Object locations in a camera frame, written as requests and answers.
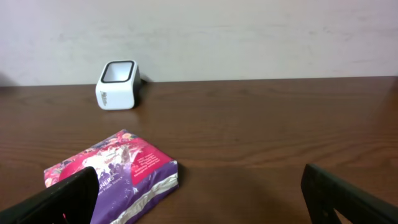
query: printed logo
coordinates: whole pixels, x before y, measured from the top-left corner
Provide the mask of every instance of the printed logo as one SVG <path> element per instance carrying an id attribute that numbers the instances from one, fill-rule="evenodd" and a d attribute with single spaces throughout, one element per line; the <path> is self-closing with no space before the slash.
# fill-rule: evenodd
<path id="1" fill-rule="evenodd" d="M 104 103 L 104 106 L 106 106 L 106 92 L 100 91 L 101 92 L 101 98 L 102 102 Z"/>

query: wooden table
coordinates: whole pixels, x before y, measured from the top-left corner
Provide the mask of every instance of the wooden table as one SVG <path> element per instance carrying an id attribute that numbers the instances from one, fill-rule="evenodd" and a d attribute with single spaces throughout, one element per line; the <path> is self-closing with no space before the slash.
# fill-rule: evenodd
<path id="1" fill-rule="evenodd" d="M 181 188 L 139 223 L 310 223 L 310 162 L 398 205 L 395 77 L 150 83 L 126 111 L 101 110 L 94 89 L 0 88 L 1 210 L 121 129 L 185 166 Z"/>

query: black plastic piece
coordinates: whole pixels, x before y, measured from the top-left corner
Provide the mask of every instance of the black plastic piece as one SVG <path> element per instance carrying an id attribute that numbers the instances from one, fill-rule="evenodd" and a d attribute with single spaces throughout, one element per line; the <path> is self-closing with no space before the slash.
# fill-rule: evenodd
<path id="1" fill-rule="evenodd" d="M 313 224 L 340 224 L 335 210 L 354 224 L 398 223 L 397 207 L 313 164 L 305 166 L 301 188 Z"/>
<path id="2" fill-rule="evenodd" d="M 0 223 L 89 224 L 98 190 L 98 178 L 94 168 L 86 167 L 41 193 L 0 212 Z"/>

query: snack bag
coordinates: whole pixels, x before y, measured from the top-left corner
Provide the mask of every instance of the snack bag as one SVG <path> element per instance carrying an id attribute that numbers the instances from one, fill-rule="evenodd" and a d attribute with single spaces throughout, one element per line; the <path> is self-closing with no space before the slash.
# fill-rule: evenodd
<path id="1" fill-rule="evenodd" d="M 178 188 L 177 161 L 126 130 L 46 169 L 45 185 L 88 166 L 99 180 L 91 224 L 134 223 Z"/>

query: silver stripe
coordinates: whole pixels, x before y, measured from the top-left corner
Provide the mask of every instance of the silver stripe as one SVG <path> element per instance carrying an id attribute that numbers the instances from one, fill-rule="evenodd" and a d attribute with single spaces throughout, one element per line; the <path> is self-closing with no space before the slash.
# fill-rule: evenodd
<path id="1" fill-rule="evenodd" d="M 130 218 L 141 212 L 145 205 L 156 195 L 175 187 L 178 184 L 177 177 L 178 174 L 175 173 L 153 185 L 150 191 L 137 199 L 129 208 L 126 209 L 126 211 L 122 212 L 122 214 L 120 214 L 119 217 L 110 224 L 125 224 Z"/>

